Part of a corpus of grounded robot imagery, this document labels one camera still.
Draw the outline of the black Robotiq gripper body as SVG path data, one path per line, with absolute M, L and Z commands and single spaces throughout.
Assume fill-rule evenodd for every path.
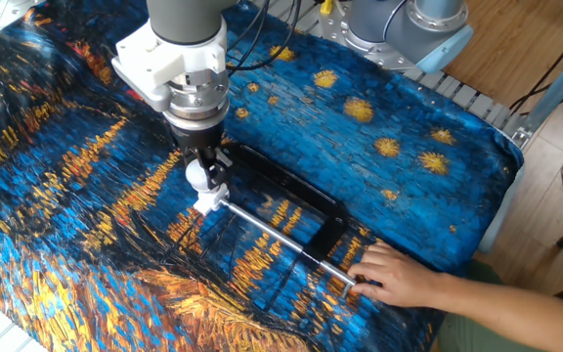
M 186 150 L 213 150 L 221 145 L 224 123 L 221 122 L 202 130 L 184 129 L 172 125 L 170 130 L 175 144 L 182 152 Z

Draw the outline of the person's right hand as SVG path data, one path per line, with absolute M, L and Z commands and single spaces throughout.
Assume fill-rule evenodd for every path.
M 352 290 L 371 299 L 398 307 L 440 307 L 434 291 L 440 275 L 385 242 L 370 245 L 347 274 L 365 279 Z

